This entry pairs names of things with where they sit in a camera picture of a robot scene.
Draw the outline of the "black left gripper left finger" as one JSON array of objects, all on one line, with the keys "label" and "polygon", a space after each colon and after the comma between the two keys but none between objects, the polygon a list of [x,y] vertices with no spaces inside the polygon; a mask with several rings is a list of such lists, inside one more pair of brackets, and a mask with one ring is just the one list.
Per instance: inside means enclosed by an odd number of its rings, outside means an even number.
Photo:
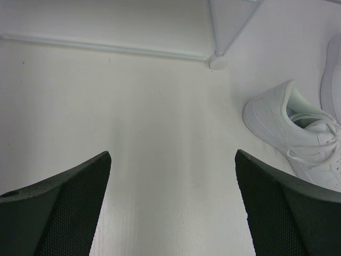
[{"label": "black left gripper left finger", "polygon": [[104,151],[1,195],[1,255],[89,255],[108,184]]}]

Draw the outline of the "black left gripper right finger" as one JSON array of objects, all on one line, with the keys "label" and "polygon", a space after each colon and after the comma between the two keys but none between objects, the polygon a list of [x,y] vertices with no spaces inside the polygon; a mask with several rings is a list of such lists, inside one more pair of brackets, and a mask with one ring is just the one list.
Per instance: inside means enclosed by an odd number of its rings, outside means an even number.
[{"label": "black left gripper right finger", "polygon": [[340,193],[243,150],[236,176],[256,255],[340,255]]}]

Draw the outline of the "white sneaker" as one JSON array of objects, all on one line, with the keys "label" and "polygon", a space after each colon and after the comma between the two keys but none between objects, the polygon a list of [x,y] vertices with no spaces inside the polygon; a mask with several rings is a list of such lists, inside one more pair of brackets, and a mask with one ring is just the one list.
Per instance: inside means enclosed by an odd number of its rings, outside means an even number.
[{"label": "white sneaker", "polygon": [[340,125],[309,103],[293,80],[250,99],[246,127],[282,153],[297,177],[340,191]]},{"label": "white sneaker", "polygon": [[321,108],[340,124],[340,34],[329,41],[320,85]]}]

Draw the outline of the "white plastic shoe cabinet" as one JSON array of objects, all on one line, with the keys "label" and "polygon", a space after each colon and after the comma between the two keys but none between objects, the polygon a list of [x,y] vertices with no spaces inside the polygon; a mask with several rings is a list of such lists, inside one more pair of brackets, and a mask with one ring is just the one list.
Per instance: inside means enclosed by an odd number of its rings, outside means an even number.
[{"label": "white plastic shoe cabinet", "polygon": [[261,1],[1,1],[1,38],[205,61],[226,53]]}]

